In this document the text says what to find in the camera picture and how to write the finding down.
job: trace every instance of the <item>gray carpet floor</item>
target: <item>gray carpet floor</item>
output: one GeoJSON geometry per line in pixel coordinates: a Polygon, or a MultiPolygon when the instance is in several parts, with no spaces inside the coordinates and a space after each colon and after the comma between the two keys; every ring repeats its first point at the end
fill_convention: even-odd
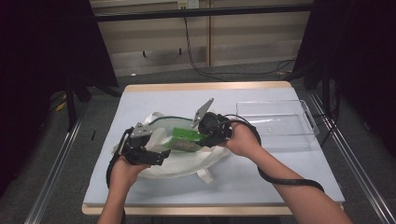
{"type": "MultiPolygon", "coordinates": [[[[240,64],[208,68],[211,72],[258,73],[276,69],[277,63],[240,64]]],[[[215,75],[225,81],[259,81],[279,80],[279,75],[215,75]]],[[[144,83],[182,83],[213,82],[213,77],[198,75],[192,69],[119,77],[116,91],[124,87],[144,83]]],[[[300,99],[305,100],[312,114],[317,114],[304,89],[303,81],[291,82],[300,99]]],[[[102,144],[116,113],[120,98],[112,97],[95,88],[90,88],[92,99],[87,103],[87,112],[82,118],[75,142],[67,156],[56,187],[52,192],[41,223],[95,223],[98,217],[82,214],[81,205],[89,185],[93,166],[99,156],[102,144]]],[[[76,101],[78,111],[85,105],[76,101]]],[[[327,129],[317,118],[320,129],[319,142],[327,135],[327,129]]],[[[367,175],[375,183],[380,194],[386,199],[391,211],[396,211],[396,162],[395,158],[384,149],[381,140],[375,133],[366,131],[364,119],[351,103],[341,95],[341,105],[337,127],[345,136],[367,175]]],[[[39,143],[34,146],[35,153],[24,165],[18,178],[11,182],[5,195],[0,199],[0,223],[23,223],[32,208],[35,198],[41,190],[50,172],[59,149],[67,135],[67,111],[50,111],[41,130],[39,143]]],[[[359,183],[350,171],[337,145],[331,137],[323,145],[323,152],[332,168],[336,180],[346,197],[344,208],[355,223],[381,223],[369,200],[361,190],[359,183]]],[[[232,217],[220,218],[220,223],[279,223],[266,217],[232,217]]],[[[208,217],[127,217],[128,223],[210,223],[208,217]]],[[[282,217],[283,224],[296,223],[293,217],[282,217]]]]}

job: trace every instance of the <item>clear plastic container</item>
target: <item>clear plastic container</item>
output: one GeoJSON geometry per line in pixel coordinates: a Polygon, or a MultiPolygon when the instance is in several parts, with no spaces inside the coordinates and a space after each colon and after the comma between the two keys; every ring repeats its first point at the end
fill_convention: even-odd
{"type": "Polygon", "coordinates": [[[257,128],[266,149],[308,150],[319,133],[302,100],[238,102],[236,115],[257,128]]]}

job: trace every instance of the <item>person's right hand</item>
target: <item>person's right hand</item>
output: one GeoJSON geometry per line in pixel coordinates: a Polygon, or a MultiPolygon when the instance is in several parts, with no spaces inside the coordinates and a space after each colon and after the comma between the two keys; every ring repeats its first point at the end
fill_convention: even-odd
{"type": "Polygon", "coordinates": [[[230,140],[221,144],[238,156],[250,158],[255,150],[262,150],[262,146],[253,132],[244,124],[232,123],[233,135],[230,140]]]}

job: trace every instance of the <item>person's right arm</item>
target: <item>person's right arm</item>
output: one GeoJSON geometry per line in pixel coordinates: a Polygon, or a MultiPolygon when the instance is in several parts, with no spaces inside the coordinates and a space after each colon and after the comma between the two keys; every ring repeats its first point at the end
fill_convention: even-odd
{"type": "MultiPolygon", "coordinates": [[[[260,146],[251,130],[233,123],[233,136],[224,146],[256,163],[267,175],[280,179],[303,179],[260,146]]],[[[329,196],[310,186],[274,185],[299,223],[352,223],[329,196]]]]}

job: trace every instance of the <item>table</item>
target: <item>table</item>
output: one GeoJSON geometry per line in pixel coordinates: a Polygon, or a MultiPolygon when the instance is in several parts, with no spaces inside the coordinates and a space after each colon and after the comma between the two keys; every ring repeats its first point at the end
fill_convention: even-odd
{"type": "MultiPolygon", "coordinates": [[[[288,82],[221,82],[148,84],[128,86],[101,155],[92,173],[82,205],[87,215],[99,215],[106,200],[104,179],[111,148],[123,131],[144,120],[149,113],[193,117],[195,109],[209,98],[220,114],[234,113],[240,101],[298,100],[288,82]]],[[[337,203],[345,200],[317,140],[305,151],[273,153],[280,161],[305,178],[318,181],[337,203]]],[[[227,156],[209,168],[215,181],[204,183],[197,175],[173,179],[139,178],[125,204],[128,215],[141,216],[283,216],[289,208],[270,183],[263,181],[249,160],[227,156]]]]}

